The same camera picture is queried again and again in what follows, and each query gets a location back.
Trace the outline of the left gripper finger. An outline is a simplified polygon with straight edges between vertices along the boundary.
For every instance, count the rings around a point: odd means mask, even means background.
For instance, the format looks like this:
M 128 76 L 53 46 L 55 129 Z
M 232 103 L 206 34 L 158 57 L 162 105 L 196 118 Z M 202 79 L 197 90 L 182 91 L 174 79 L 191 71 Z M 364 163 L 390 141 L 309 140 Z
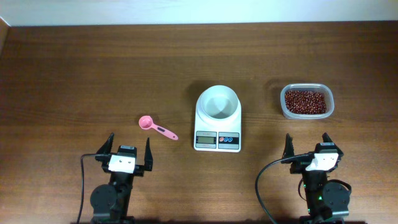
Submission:
M 153 168 L 153 156 L 150 149 L 150 138 L 147 138 L 146 141 L 146 148 L 144 154 L 144 170 L 145 171 L 152 171 Z
M 95 159 L 99 162 L 108 162 L 111 158 L 111 150 L 114 141 L 114 133 L 109 135 L 106 142 L 97 150 Z

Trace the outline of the pink measuring scoop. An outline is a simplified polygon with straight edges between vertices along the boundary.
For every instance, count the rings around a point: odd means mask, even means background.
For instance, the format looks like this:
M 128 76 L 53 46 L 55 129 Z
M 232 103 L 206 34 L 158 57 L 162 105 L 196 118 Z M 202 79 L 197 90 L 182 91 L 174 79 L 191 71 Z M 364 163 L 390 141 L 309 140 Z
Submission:
M 139 126 L 141 129 L 144 129 L 144 130 L 154 129 L 158 133 L 160 133 L 160 134 L 164 135 L 165 137 L 172 139 L 174 141 L 178 140 L 178 136 L 175 133 L 171 132 L 170 130 L 168 130 L 164 127 L 161 127 L 161 126 L 155 124 L 153 122 L 152 117 L 149 115 L 142 116 L 139 119 Z

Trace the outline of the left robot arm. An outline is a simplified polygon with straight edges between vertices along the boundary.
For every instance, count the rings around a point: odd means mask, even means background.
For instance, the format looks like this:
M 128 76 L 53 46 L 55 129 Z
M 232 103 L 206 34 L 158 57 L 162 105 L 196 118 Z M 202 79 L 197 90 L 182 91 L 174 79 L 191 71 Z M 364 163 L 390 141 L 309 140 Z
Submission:
M 110 174 L 110 178 L 107 184 L 98 186 L 91 193 L 91 223 L 135 223 L 135 218 L 127 214 L 133 180 L 153 168 L 149 140 L 146 141 L 143 165 L 136 163 L 136 147 L 120 145 L 117 152 L 112 152 L 113 140 L 112 133 L 95 154 L 95 159 L 101 163 L 103 171 Z

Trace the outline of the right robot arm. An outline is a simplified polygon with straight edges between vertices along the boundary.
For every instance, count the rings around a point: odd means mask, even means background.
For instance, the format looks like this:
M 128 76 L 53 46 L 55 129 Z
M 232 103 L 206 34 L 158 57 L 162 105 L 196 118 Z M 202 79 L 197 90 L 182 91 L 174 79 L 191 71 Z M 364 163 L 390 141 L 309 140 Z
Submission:
M 327 133 L 323 141 L 306 154 L 294 153 L 293 138 L 287 134 L 282 154 L 283 163 L 290 164 L 291 174 L 300 174 L 299 185 L 304 187 L 308 215 L 299 218 L 299 223 L 343 223 L 349 215 L 349 201 L 352 193 L 350 184 L 328 179 L 328 174 L 338 167 L 343 151 Z

